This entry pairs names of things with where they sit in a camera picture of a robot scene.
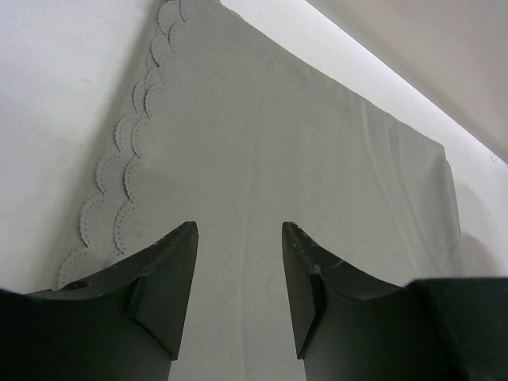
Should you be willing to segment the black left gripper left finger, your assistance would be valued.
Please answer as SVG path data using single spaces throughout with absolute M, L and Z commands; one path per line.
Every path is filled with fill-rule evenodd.
M 197 249 L 198 227 L 188 221 L 57 291 L 2 291 L 2 379 L 168 379 Z

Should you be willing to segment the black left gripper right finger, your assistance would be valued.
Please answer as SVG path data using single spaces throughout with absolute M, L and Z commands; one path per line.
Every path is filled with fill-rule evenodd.
M 506 279 L 417 279 L 398 287 L 335 256 L 292 222 L 283 224 L 282 249 L 307 379 L 506 379 Z

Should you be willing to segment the grey cloth placemat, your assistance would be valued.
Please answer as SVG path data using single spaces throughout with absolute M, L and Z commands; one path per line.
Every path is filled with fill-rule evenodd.
M 217 1 L 166 1 L 106 138 L 64 286 L 198 225 L 173 380 L 302 380 L 283 270 L 292 221 L 390 283 L 463 267 L 444 148 Z

